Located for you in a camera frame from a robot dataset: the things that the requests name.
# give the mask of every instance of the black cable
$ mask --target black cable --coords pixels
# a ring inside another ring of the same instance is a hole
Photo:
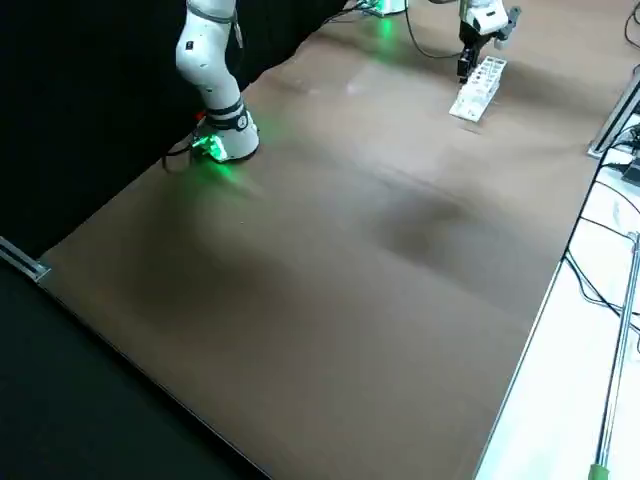
[[[630,140],[621,140],[621,137],[624,136],[627,133],[631,133],[633,138],[630,139]],[[640,124],[631,125],[631,126],[626,127],[626,128],[624,128],[624,129],[622,129],[622,130],[620,130],[618,132],[618,134],[611,141],[611,145],[609,147],[607,147],[607,149],[605,150],[604,154],[602,155],[602,159],[600,160],[600,166],[596,170],[594,177],[597,177],[598,173],[600,172],[600,170],[602,170],[604,168],[611,168],[611,169],[616,170],[616,171],[618,171],[620,173],[625,173],[627,171],[627,169],[631,165],[631,162],[629,162],[629,163],[613,163],[613,162],[612,163],[604,163],[605,160],[607,159],[607,155],[609,155],[609,152],[611,152],[612,149],[614,149],[616,147],[620,147],[620,146],[630,147],[631,149],[637,149],[637,148],[640,147]]]
[[[633,203],[631,200],[629,200],[629,197],[627,197],[626,195],[622,194],[619,190],[616,190],[616,189],[615,189],[615,188],[613,188],[611,185],[607,185],[606,183],[603,183],[603,182],[601,182],[600,180],[596,180],[596,181],[595,181],[595,182],[593,182],[593,183],[597,183],[598,185],[602,185],[603,187],[605,187],[605,188],[607,188],[607,189],[611,190],[612,192],[614,192],[615,194],[617,194],[617,195],[618,195],[619,197],[621,197],[625,202],[627,202],[627,203],[631,206],[631,208],[633,208],[633,209],[636,211],[636,213],[637,213],[638,215],[640,215],[640,209],[638,209],[638,207],[636,207],[636,206],[634,205],[634,203]]]
[[[631,23],[631,20],[633,20],[636,25],[640,25],[640,19],[638,18],[639,9],[640,9],[640,2],[637,2],[633,6],[631,13],[629,14],[626,22],[624,23],[624,39],[627,41],[627,43],[629,43],[630,45],[633,45],[635,48],[638,48],[638,49],[640,49],[640,44],[632,40],[631,37],[629,36],[629,24]]]
[[[171,171],[171,169],[169,168],[169,162],[167,162],[167,156],[163,155],[162,159],[160,160],[160,164],[162,165],[162,169],[167,172],[167,173],[173,173]]]
[[[347,7],[347,8],[343,8],[342,10],[340,10],[338,13],[336,13],[335,15],[330,16],[329,18],[327,18],[324,22],[323,25],[326,23],[331,23],[331,22],[336,22],[337,18],[343,17],[345,15],[348,15],[349,13],[353,13],[353,12],[363,12],[366,13],[367,9],[373,8],[378,4],[378,1],[376,2],[370,2],[369,0],[359,0],[358,2],[356,2],[355,5],[353,5],[352,7]]]
[[[362,14],[359,17],[354,18],[352,20],[339,20],[339,19],[336,18],[334,20],[331,20],[330,23],[357,23],[357,22],[360,22],[360,21],[364,20],[365,18],[367,18],[369,16],[370,16],[370,14],[368,12],[364,12],[363,11]]]
[[[189,142],[189,145],[187,145],[184,148],[181,148],[179,150],[176,150],[175,152],[167,152],[167,157],[177,157],[178,155],[182,155],[183,153],[187,153],[189,150],[191,150],[191,142]]]
[[[405,6],[404,16],[407,21],[407,29],[409,30],[409,37],[411,37],[411,41],[413,42],[413,45],[422,55],[424,55],[427,58],[431,58],[433,60],[446,60],[448,58],[455,58],[460,56],[459,53],[451,53],[448,55],[435,55],[433,53],[429,53],[423,50],[420,44],[418,43],[418,40],[416,39],[416,36],[413,33],[413,27],[411,26],[411,17],[409,16],[409,0],[404,0],[404,6]]]
[[[593,285],[593,283],[591,283],[589,278],[585,275],[584,271],[582,271],[582,269],[578,265],[578,262],[576,262],[575,258],[573,257],[573,255],[569,250],[567,250],[567,255],[565,255],[563,260],[567,263],[567,265],[569,266],[569,269],[573,272],[576,279],[578,280],[578,286],[579,286],[581,295],[585,299],[588,299],[591,302],[598,303],[596,299],[591,298],[589,295],[587,295],[587,292],[585,292],[584,284],[583,284],[583,281],[584,281],[587,283],[589,288],[598,296],[598,298],[600,299],[600,303],[602,304],[601,306],[607,307],[616,317],[620,318],[619,310],[622,310],[622,307],[618,305],[614,305],[604,298],[604,296],[600,293],[600,291]],[[639,314],[636,312],[633,312],[633,315],[638,316]],[[631,323],[631,329],[636,334],[640,335],[640,328],[634,323]],[[638,353],[640,353],[640,338],[638,339],[638,343],[636,344],[636,350],[638,351]]]
[[[632,238],[626,236],[622,232],[617,231],[615,228],[608,227],[604,223],[596,222],[595,220],[591,220],[590,218],[582,217],[582,216],[580,217],[580,220],[584,220],[585,222],[588,222],[588,223],[591,223],[591,224],[596,225],[598,227],[604,228],[605,230],[609,230],[611,233],[615,233],[616,235],[624,238],[625,240],[629,240],[630,242],[633,242]]]

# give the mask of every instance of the black curtain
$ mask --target black curtain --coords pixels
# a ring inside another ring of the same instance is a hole
[[[344,3],[238,0],[241,87]],[[183,0],[2,2],[0,235],[39,256],[193,128],[200,101],[174,66],[184,15]]]

